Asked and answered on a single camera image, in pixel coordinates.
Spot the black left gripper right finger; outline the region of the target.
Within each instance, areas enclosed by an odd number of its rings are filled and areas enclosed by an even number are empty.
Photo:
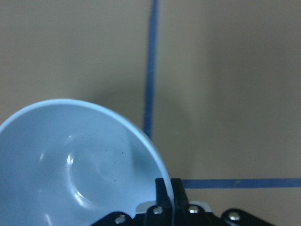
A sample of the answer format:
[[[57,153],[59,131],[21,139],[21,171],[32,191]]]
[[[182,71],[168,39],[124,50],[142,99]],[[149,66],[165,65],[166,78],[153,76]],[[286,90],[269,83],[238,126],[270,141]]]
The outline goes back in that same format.
[[[189,206],[183,182],[180,178],[172,178],[171,185],[174,193],[174,209],[176,212],[185,211]]]

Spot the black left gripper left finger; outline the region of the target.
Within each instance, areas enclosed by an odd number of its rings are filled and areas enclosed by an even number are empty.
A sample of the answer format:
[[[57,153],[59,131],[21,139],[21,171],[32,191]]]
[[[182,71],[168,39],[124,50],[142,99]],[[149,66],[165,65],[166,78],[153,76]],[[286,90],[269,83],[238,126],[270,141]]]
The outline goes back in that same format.
[[[156,206],[163,209],[172,209],[171,200],[167,194],[167,189],[163,178],[155,179],[156,186]]]

